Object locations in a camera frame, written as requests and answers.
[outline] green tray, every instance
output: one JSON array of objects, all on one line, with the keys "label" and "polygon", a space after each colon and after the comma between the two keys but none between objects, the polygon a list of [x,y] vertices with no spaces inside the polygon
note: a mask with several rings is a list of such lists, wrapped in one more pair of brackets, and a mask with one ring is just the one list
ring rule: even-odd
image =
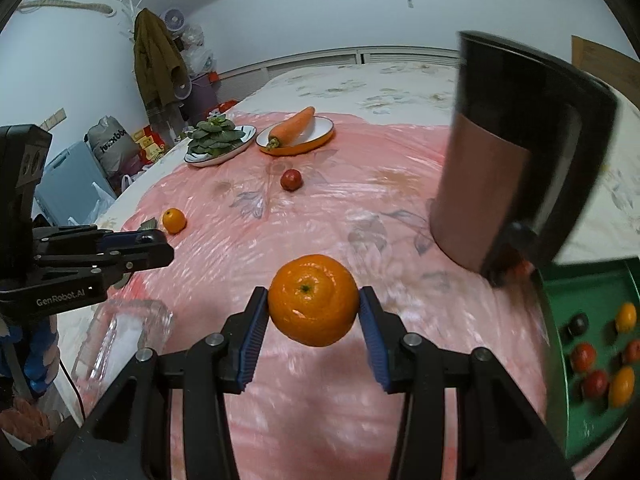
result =
[{"label": "green tray", "polygon": [[[581,376],[575,375],[568,356],[575,345],[587,341],[598,354],[595,368],[606,370],[610,378],[620,369],[619,355],[626,344],[640,337],[640,323],[628,334],[616,334],[614,318],[625,301],[640,310],[640,260],[628,258],[594,264],[549,266],[535,279],[549,336],[546,360],[546,425],[567,460],[574,465],[607,440],[626,420],[626,409],[607,409],[607,397],[581,400]],[[587,332],[569,340],[564,327],[578,312],[589,317]],[[640,386],[640,366],[636,373],[634,399]]]}]

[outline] pink tablecloth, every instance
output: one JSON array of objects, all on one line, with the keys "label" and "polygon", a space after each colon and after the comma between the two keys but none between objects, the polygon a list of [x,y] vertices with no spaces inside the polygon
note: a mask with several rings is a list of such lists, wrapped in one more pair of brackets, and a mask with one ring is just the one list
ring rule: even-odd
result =
[{"label": "pink tablecloth", "polygon": [[[543,415],[546,336],[528,280],[493,290],[452,263],[430,235],[448,128],[328,116],[335,139],[314,152],[272,158],[251,146],[221,166],[183,165],[158,182],[125,229],[169,207],[184,211],[187,228],[169,237],[175,248],[169,267],[136,274],[117,296],[164,301],[175,322],[166,351],[177,351],[220,330],[227,316],[244,309],[254,286],[269,286],[284,263],[327,254],[351,270],[358,286],[372,285],[409,330],[442,348],[491,348]],[[236,122],[260,130],[283,117]],[[305,181],[294,193],[279,184],[288,168],[300,170]],[[358,323],[323,349],[295,343],[270,325],[254,382],[227,402],[240,476],[383,480],[401,402],[374,381]],[[179,411],[175,478],[184,475]],[[450,402],[444,478],[453,478],[455,427]]]}]

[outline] carrot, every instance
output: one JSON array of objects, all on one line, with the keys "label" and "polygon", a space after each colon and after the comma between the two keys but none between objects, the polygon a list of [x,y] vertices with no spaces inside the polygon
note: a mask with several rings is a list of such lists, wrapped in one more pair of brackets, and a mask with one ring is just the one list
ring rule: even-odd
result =
[{"label": "carrot", "polygon": [[286,121],[276,124],[269,133],[267,149],[290,145],[309,126],[315,113],[316,109],[309,106]]}]

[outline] purple bucket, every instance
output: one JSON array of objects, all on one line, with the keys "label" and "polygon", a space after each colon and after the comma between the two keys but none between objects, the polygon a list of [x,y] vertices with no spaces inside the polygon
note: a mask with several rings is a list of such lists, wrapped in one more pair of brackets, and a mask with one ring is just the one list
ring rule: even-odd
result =
[{"label": "purple bucket", "polygon": [[207,119],[209,112],[218,106],[216,91],[209,81],[209,74],[191,81],[191,93],[182,103],[191,123],[197,124]]}]

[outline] coat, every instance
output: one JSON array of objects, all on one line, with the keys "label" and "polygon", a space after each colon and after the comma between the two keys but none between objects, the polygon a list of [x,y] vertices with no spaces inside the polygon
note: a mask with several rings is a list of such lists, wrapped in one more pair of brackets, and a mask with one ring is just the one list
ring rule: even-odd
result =
[{"label": "coat", "polygon": [[174,85],[187,81],[188,74],[165,24],[149,9],[142,9],[133,38],[136,80],[145,106],[151,107],[156,100],[161,107],[177,101]]}]

